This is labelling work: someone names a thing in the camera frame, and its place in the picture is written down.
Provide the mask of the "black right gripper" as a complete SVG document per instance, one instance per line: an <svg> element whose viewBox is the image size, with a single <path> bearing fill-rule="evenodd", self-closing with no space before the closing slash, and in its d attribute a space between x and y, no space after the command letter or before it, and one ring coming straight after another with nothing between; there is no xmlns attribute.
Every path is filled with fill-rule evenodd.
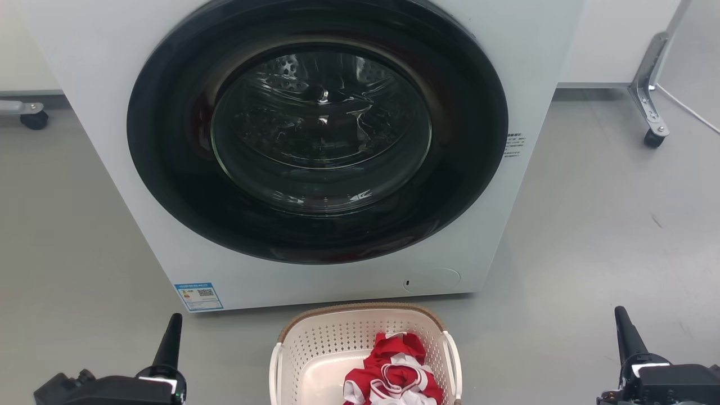
<svg viewBox="0 0 720 405"><path fill-rule="evenodd" d="M619 344L619 387L597 405L720 405L720 366L671 364L650 354L623 306L614 308Z"/></svg>

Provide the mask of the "red and white clothing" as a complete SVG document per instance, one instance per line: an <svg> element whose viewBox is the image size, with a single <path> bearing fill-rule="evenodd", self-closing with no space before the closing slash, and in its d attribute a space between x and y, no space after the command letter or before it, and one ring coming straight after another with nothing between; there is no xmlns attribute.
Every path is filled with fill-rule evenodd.
<svg viewBox="0 0 720 405"><path fill-rule="evenodd" d="M363 366L345 375L343 405L442 405L443 389L413 333L379 333Z"/></svg>

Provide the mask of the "dark round washing machine door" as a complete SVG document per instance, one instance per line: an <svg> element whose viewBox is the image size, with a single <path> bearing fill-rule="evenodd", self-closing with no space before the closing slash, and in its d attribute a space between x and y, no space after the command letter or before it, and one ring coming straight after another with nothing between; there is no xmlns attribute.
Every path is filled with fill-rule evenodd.
<svg viewBox="0 0 720 405"><path fill-rule="evenodd" d="M170 215L292 264L447 227L488 188L508 127L493 64L429 0L211 0L154 49L127 120Z"/></svg>

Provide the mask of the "white perforated laundry basket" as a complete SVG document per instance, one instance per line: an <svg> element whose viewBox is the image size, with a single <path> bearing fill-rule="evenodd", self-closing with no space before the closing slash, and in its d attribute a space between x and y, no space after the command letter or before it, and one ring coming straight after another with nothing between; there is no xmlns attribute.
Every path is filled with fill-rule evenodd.
<svg viewBox="0 0 720 405"><path fill-rule="evenodd" d="M464 405L460 354L444 323L412 303L350 303L309 310L278 336L268 371L271 405L342 405L345 375L363 366L378 334L414 334L442 389L438 405Z"/></svg>

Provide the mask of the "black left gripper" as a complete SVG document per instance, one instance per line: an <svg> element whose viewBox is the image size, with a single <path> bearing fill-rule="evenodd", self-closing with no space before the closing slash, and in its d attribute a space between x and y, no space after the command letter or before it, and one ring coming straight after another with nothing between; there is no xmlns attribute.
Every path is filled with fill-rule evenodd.
<svg viewBox="0 0 720 405"><path fill-rule="evenodd" d="M36 405L185 405L187 380L177 371L183 316L170 316L151 367L133 377L54 375L34 392Z"/></svg>

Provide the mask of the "white partition panel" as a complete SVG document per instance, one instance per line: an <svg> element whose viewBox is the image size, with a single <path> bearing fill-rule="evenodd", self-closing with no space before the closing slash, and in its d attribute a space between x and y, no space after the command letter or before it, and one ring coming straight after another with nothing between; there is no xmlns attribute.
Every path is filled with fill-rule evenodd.
<svg viewBox="0 0 720 405"><path fill-rule="evenodd" d="M61 95L15 0L0 0L0 95Z"/></svg>
<svg viewBox="0 0 720 405"><path fill-rule="evenodd" d="M650 85L658 83L664 59L692 0L588 0L561 72L558 89L619 89L635 77L651 41L668 41Z"/></svg>

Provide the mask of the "blue energy label sticker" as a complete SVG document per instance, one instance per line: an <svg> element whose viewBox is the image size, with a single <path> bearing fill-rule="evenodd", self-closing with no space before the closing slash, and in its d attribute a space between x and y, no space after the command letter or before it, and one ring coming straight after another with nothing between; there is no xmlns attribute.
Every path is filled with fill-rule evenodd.
<svg viewBox="0 0 720 405"><path fill-rule="evenodd" d="M173 286L190 313L224 310L212 283L183 283Z"/></svg>

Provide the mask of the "white front-load washing machine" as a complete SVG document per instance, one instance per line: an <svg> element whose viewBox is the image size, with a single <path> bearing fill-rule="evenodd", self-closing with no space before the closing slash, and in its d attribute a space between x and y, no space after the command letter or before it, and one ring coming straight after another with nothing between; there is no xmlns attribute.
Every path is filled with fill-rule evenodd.
<svg viewBox="0 0 720 405"><path fill-rule="evenodd" d="M197 234L159 204L128 146L128 105L162 39L211 0L15 0L106 171L174 284L211 283L224 310L411 296L406 274L448 268L453 293L481 289L587 0L429 0L470 31L506 92L497 172L473 205L429 238L338 264L249 256Z"/></svg>

